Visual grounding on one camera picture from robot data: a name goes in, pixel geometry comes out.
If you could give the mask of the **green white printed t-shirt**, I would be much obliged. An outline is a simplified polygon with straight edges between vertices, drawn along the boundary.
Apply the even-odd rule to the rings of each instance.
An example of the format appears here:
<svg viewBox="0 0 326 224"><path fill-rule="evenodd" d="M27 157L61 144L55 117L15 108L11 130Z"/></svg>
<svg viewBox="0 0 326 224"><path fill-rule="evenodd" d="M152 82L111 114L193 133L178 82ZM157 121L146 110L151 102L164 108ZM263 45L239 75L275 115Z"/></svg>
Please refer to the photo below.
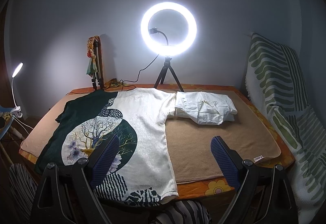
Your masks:
<svg viewBox="0 0 326 224"><path fill-rule="evenodd" d="M96 195L134 206L167 203L178 197L166 140L166 120L174 115L175 100L173 93L135 88L95 91L68 101L36 171L42 173L50 162L72 165L117 136L119 151Z"/></svg>

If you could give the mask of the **folded white garment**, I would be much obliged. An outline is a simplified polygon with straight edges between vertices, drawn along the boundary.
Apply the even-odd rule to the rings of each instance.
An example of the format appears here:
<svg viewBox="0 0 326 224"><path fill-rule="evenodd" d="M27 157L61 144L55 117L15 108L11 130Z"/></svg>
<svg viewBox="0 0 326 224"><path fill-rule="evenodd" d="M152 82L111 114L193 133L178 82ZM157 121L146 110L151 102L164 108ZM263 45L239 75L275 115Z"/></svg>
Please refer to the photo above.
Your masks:
<svg viewBox="0 0 326 224"><path fill-rule="evenodd" d="M234 121L238 111L227 95L208 92L177 92L175 114L199 125L221 125Z"/></svg>

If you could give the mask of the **zebra striped trousers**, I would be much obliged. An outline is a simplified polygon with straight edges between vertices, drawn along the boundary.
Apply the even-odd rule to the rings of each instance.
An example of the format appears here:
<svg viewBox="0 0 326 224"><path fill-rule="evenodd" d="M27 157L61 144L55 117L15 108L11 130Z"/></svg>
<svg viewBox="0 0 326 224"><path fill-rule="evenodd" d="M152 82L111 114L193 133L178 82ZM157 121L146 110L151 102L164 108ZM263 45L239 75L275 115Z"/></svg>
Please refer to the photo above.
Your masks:
<svg viewBox="0 0 326 224"><path fill-rule="evenodd" d="M29 223L104 223L93 220L89 212L81 221L75 218L67 218L55 206L40 209L36 207L36 193L38 185L28 170L21 164L12 164L9 168L9 181L12 195L22 215ZM159 206L152 210L152 214L140 213L141 219L118 218L119 223L212 223L207 209L199 202L191 200L180 200L172 202L167 206Z"/></svg>

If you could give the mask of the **white clip desk lamp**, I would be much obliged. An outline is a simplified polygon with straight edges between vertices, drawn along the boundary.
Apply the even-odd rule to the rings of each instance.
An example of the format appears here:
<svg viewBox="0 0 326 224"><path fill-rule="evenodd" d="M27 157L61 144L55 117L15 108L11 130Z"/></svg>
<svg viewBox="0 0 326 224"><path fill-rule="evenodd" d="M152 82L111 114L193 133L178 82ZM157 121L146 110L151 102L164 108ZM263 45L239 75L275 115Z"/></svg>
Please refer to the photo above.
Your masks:
<svg viewBox="0 0 326 224"><path fill-rule="evenodd" d="M13 99L13 110L12 110L12 133L19 139L25 140L30 132L33 130L31 125L28 125L26 119L28 119L28 114L26 107L22 101L22 97L18 91L18 77L19 73L22 71L24 63L18 62L12 64L11 62L7 66L8 77L11 87L11 95Z"/></svg>

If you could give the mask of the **green striped white blanket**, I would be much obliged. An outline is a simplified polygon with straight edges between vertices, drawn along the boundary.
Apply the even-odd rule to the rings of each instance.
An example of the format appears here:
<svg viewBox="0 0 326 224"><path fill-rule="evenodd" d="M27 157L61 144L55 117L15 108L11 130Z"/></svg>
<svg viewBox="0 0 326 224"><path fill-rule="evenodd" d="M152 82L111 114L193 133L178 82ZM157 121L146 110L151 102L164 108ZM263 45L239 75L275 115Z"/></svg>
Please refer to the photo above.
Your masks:
<svg viewBox="0 0 326 224"><path fill-rule="evenodd" d="M325 202L325 128L309 103L294 49L252 33L245 85L295 158L288 178L298 219L311 223Z"/></svg>

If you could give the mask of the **blue chair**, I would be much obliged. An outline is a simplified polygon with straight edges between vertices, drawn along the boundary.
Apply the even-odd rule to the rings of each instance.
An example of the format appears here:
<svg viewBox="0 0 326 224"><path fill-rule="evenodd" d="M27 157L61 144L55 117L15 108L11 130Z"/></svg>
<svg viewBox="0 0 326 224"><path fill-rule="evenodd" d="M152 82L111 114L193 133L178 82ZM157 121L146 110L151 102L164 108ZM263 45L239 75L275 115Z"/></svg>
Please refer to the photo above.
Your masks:
<svg viewBox="0 0 326 224"><path fill-rule="evenodd" d="M0 115L1 115L0 139L3 138L3 136L6 134L6 132L8 131L8 129L10 128L13 122L12 113L11 113L12 110L13 108L4 108L4 107L1 107L0 109Z"/></svg>

